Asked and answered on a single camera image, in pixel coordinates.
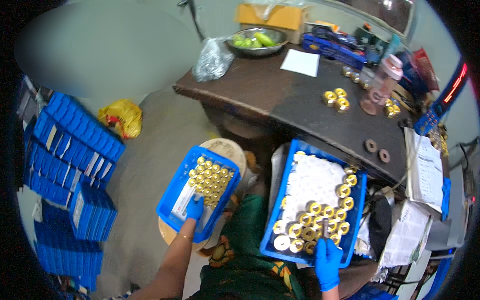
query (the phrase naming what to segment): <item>cardboard box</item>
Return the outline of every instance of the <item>cardboard box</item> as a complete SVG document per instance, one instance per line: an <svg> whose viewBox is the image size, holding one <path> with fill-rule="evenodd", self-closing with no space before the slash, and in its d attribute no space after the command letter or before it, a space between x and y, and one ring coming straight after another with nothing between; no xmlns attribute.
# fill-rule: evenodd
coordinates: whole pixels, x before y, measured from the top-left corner
<svg viewBox="0 0 480 300"><path fill-rule="evenodd" d="M256 5L257 9L264 9L265 5ZM277 29L287 34L292 44L299 44L301 35L305 32L305 22L309 22L310 8L276 5L270 12L268 19L257 16L254 4L242 3L237 6L235 21L240 23L241 29L265 27Z"/></svg>

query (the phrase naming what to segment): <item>wooden table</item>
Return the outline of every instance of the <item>wooden table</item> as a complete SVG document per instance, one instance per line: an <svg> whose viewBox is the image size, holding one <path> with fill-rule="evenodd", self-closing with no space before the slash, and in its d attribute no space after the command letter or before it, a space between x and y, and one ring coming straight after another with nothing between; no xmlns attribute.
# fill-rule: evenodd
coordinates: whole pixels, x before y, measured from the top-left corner
<svg viewBox="0 0 480 300"><path fill-rule="evenodd" d="M280 136L299 136L316 147L346 161L367 168L369 175L396 183L406 171L403 130L397 121L407 117L402 109L398 119L387 119L378 106L377 116L369 116L359 107L365 91L341 75L339 61L320 59L318 77L280 69L288 48L265 58L238 55L227 73L218 80L198 83L191 72L174 86L177 93L197 99L204 108L274 128ZM327 90L343 88L350 109L337 113L323 104ZM388 164L369 153L363 143L374 140L391 156Z"/></svg>

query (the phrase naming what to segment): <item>gloved hand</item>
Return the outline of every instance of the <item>gloved hand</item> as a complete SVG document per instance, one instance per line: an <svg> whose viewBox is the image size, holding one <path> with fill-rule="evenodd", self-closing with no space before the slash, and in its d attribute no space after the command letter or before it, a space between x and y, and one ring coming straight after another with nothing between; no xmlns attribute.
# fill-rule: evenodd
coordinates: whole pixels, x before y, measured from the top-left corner
<svg viewBox="0 0 480 300"><path fill-rule="evenodd" d="M315 273L322 292L336 287L340 283L338 268L342 260L343 250L337 248L331 239L326 242L319 239L315 252Z"/></svg>
<svg viewBox="0 0 480 300"><path fill-rule="evenodd" d="M195 196L192 196L190 202L187 204L187 218L195 219L198 223L198 220L202 217L204 213L204 198L200 197L197 201Z"/></svg>

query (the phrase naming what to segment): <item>red light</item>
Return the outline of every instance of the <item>red light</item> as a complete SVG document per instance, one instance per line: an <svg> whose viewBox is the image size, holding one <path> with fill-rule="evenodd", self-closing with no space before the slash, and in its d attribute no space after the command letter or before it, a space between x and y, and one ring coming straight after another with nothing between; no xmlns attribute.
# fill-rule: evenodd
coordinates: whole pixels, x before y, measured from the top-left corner
<svg viewBox="0 0 480 300"><path fill-rule="evenodd" d="M445 98L444 102L447 103L450 101L450 98L452 97L453 92L456 90L456 87L460 84L460 81L462 81L463 76L467 73L467 64L463 64L462 67L462 72L460 73L460 76L456 79L455 84L453 85L452 91L448 94L448 96Z"/></svg>

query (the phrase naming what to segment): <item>person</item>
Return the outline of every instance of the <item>person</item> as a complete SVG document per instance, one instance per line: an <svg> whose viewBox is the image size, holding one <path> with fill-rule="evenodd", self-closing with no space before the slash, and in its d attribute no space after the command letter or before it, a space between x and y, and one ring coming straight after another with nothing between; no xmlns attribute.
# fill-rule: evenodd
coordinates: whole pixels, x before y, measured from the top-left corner
<svg viewBox="0 0 480 300"><path fill-rule="evenodd" d="M252 187L223 227L219 242L211 251L209 265L200 273L200 290L188 299L339 300L353 295L375 275L377 264L373 261L353 266L342 274L346 270L339 271L343 251L331 239L318 240L314 268L298 269L293 263L262 255L259 249L268 203L264 184L260 182ZM189 202L187 219L158 272L129 299L182 299L193 234L203 211L202 198Z"/></svg>

